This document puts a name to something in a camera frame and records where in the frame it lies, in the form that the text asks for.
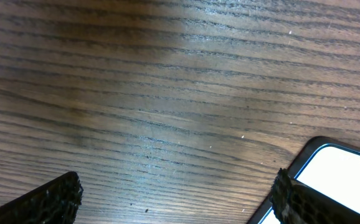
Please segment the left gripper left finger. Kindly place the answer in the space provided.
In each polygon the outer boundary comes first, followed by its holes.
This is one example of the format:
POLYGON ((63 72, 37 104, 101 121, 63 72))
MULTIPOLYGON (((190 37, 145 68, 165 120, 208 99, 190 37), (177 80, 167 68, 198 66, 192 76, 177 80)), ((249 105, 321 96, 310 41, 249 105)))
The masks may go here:
POLYGON ((0 224, 73 224, 82 194, 78 174, 67 172, 0 206, 0 224))

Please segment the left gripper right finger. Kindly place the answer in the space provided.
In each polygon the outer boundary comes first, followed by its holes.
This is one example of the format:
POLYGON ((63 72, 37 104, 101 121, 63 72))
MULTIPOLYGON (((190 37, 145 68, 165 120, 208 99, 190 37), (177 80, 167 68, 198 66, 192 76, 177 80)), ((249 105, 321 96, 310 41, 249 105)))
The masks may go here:
POLYGON ((279 169, 270 203, 281 224, 360 224, 360 213, 290 177, 279 169))

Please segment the blue Samsung Galaxy smartphone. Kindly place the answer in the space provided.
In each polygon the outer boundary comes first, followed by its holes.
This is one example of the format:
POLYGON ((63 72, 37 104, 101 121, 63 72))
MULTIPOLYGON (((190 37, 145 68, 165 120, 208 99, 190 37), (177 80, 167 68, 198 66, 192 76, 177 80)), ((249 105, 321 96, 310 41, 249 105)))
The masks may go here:
MULTIPOLYGON (((360 213, 360 148, 335 139, 310 139, 287 168, 288 175, 360 213)), ((280 224, 270 193, 247 224, 280 224)))

